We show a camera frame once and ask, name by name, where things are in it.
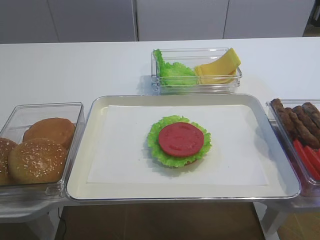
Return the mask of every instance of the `green lettuce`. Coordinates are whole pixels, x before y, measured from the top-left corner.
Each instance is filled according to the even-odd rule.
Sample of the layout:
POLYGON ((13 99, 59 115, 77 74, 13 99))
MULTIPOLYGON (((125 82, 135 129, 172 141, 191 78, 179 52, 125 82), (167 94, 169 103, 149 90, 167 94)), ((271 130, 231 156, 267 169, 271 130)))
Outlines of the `green lettuce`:
POLYGON ((159 77, 163 86, 196 85, 198 83, 195 72, 180 62, 165 62, 159 49, 153 51, 159 66, 159 77))
POLYGON ((201 159, 210 150, 212 146, 211 134, 195 122, 191 122, 190 124, 200 129, 204 135, 203 146, 200 149, 200 151, 195 155, 187 156, 187 157, 177 157, 177 156, 168 155, 162 150, 158 142, 159 133, 164 127, 174 123, 189 123, 189 122, 190 120, 186 117, 173 115, 173 116, 165 116, 160 121, 153 124, 147 137, 147 144, 148 144, 148 147, 151 148, 152 157, 157 158, 157 160, 161 162, 163 165, 166 165, 169 167, 175 167, 175 168, 183 167, 188 163, 193 163, 195 160, 201 159))

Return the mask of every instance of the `white countertop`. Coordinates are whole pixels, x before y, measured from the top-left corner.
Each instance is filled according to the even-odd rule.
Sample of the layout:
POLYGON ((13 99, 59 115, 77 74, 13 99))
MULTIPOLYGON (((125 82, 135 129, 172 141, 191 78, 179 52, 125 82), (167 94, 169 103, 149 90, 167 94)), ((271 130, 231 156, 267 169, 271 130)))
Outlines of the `white countertop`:
POLYGON ((83 102, 151 93, 153 49, 233 47, 243 77, 238 93, 319 99, 320 37, 153 42, 0 44, 0 126, 16 105, 83 102))

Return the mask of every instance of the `white cabinet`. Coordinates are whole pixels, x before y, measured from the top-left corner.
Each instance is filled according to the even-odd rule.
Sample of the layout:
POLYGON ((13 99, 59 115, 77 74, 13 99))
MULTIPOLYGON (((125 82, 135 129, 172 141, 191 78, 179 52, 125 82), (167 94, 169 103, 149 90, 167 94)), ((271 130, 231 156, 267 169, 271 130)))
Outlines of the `white cabinet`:
POLYGON ((315 0, 230 0, 225 39, 302 37, 315 0))
POLYGON ((0 0, 0 44, 58 42, 47 0, 0 0))
POLYGON ((48 0, 60 42, 136 40, 132 0, 48 0))
POLYGON ((222 39, 228 0, 137 0, 139 41, 222 39))

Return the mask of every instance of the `cheese slice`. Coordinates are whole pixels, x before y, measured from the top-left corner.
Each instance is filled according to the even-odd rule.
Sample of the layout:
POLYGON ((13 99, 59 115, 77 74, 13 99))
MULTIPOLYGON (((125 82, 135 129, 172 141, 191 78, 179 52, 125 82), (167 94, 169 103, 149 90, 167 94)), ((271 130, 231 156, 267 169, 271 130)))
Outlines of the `cheese slice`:
MULTIPOLYGON (((196 66, 194 71, 198 76, 227 76, 236 75, 237 68, 241 61, 233 48, 230 48, 218 60, 196 66)), ((201 77, 200 84, 225 84, 230 83, 234 78, 209 78, 201 77)))

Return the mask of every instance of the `red tomato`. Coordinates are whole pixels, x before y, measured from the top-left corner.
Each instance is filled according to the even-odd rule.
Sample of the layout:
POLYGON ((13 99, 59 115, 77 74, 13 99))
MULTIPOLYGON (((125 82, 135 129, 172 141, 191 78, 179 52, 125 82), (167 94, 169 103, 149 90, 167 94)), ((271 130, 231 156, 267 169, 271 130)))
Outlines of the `red tomato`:
POLYGON ((189 157, 200 151, 205 136, 192 124, 176 122, 164 127, 159 133, 162 150, 174 157, 189 157))

